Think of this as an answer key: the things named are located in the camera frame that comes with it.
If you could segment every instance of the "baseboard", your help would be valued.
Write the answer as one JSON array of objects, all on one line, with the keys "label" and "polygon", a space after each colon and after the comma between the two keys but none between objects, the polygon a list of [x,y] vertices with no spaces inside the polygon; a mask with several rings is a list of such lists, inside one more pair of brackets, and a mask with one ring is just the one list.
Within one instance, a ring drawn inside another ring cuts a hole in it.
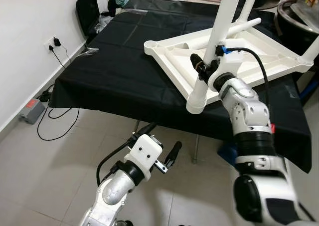
[{"label": "baseboard", "polygon": [[[84,49],[83,42],[75,51],[70,55],[71,60],[73,61],[78,54],[82,52]],[[69,59],[66,59],[62,62],[64,67],[68,67],[70,64]],[[11,130],[17,125],[19,122],[19,113],[22,108],[30,101],[32,98],[36,98],[37,96],[41,95],[41,93],[46,90],[50,85],[55,82],[55,79],[62,73],[63,68],[60,65],[29,97],[28,99],[21,104],[21,106],[17,109],[17,111],[1,126],[0,128],[0,142],[11,132]]]}]

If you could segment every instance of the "wall socket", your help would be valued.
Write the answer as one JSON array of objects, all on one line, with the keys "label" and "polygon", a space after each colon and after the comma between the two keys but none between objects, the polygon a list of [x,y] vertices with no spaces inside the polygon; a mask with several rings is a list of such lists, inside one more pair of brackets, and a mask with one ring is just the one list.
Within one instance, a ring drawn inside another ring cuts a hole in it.
[{"label": "wall socket", "polygon": [[54,45],[54,41],[53,41],[53,37],[50,38],[49,40],[47,40],[43,45],[44,45],[44,48],[46,49],[47,52],[50,52],[49,50],[49,45],[52,45],[53,48],[55,48],[56,46]]}]

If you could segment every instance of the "white wall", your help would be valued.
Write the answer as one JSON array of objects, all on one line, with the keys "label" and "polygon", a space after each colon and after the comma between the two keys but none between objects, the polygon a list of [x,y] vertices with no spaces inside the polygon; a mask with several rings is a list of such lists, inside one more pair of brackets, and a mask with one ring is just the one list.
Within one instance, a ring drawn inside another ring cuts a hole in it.
[{"label": "white wall", "polygon": [[72,55],[85,42],[76,1],[0,0],[0,131],[61,68],[43,44],[56,36]]}]

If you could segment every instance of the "table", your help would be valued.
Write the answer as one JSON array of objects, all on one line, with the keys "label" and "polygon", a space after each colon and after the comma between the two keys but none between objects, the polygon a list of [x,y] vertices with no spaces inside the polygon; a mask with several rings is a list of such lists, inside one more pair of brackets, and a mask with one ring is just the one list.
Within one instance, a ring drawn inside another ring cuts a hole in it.
[{"label": "table", "polygon": [[[143,48],[146,40],[158,41],[212,27],[218,6],[130,0],[126,9],[132,8],[148,12],[117,15],[89,45],[100,50],[76,58],[56,79],[50,106],[100,110],[232,141],[231,123],[221,102],[206,106],[200,115],[188,113],[186,100]],[[263,20],[256,28],[278,40],[273,13],[252,11],[250,18],[256,17]],[[264,86],[254,89],[263,101]],[[290,75],[270,82],[270,100],[277,153],[309,172],[311,134]]]}]

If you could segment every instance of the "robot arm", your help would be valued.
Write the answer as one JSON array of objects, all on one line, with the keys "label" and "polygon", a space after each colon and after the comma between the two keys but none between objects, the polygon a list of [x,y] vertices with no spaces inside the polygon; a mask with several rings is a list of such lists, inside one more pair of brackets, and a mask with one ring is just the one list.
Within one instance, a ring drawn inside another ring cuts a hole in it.
[{"label": "robot arm", "polygon": [[148,133],[155,125],[148,125],[135,133],[128,141],[133,146],[124,157],[124,162],[118,161],[111,169],[115,175],[105,179],[98,187],[93,206],[86,212],[80,226],[131,226],[129,222],[117,221],[116,217],[125,205],[127,195],[142,180],[148,181],[151,170],[156,166],[162,173],[174,164],[181,142],[177,142],[164,164],[157,158],[162,153],[162,144]]},{"label": "robot arm", "polygon": [[234,184],[238,213],[256,225],[317,225],[301,221],[297,214],[298,199],[290,175],[273,145],[268,107],[259,101],[251,87],[235,76],[243,60],[242,52],[226,55],[220,49],[221,46],[216,49],[220,58],[210,65],[195,54],[191,61],[198,79],[219,92],[230,116],[238,146],[236,169],[240,177]]}]

